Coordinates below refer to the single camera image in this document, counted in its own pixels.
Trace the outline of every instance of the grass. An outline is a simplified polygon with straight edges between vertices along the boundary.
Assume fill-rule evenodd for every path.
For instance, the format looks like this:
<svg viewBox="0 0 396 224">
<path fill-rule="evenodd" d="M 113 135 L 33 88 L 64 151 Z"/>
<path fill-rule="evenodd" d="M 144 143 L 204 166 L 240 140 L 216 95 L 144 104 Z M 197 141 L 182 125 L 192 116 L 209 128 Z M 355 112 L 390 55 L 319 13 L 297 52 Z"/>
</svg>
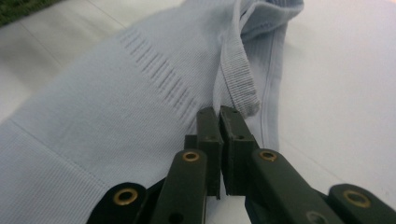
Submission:
<svg viewBox="0 0 396 224">
<path fill-rule="evenodd" d="M 0 26 L 28 16 L 62 0 L 0 0 Z"/>
</svg>

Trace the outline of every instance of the ribbed fabric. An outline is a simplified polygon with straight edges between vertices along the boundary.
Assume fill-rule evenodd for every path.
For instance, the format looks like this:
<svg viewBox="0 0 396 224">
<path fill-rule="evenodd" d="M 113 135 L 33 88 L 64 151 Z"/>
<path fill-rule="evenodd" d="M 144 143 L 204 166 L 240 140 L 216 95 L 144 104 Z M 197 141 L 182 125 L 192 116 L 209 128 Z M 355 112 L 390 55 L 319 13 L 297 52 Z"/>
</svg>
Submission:
<svg viewBox="0 0 396 224">
<path fill-rule="evenodd" d="M 235 107 L 277 149 L 283 39 L 302 6 L 187 1 L 78 59 L 0 126 L 0 223 L 84 223 L 110 187 L 150 187 L 206 106 Z"/>
</svg>

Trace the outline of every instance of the floor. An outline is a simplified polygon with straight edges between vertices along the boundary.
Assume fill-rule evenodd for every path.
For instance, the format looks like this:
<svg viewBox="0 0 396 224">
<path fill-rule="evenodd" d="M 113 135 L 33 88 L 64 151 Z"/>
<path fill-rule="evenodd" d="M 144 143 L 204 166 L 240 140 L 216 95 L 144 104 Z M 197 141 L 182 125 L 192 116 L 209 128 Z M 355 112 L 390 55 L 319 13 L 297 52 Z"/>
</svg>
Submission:
<svg viewBox="0 0 396 224">
<path fill-rule="evenodd" d="M 286 36 L 281 152 L 315 189 L 353 183 L 396 208 L 396 4 L 305 2 Z M 95 44 L 180 3 L 65 0 L 0 28 L 0 122 Z M 208 223 L 249 223 L 229 200 Z"/>
</svg>

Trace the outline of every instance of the knit garment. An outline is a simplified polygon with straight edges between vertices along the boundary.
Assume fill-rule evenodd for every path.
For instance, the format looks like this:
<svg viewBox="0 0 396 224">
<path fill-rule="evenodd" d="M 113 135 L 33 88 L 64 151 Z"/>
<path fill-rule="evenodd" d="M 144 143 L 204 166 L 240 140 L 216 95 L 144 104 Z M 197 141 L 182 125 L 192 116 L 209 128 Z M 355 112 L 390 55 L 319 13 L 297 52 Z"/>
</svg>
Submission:
<svg viewBox="0 0 396 224">
<path fill-rule="evenodd" d="M 0 126 L 0 223 L 84 223 L 111 187 L 150 187 L 204 107 L 236 108 L 277 149 L 282 47 L 302 8 L 191 0 L 79 58 Z"/>
</svg>

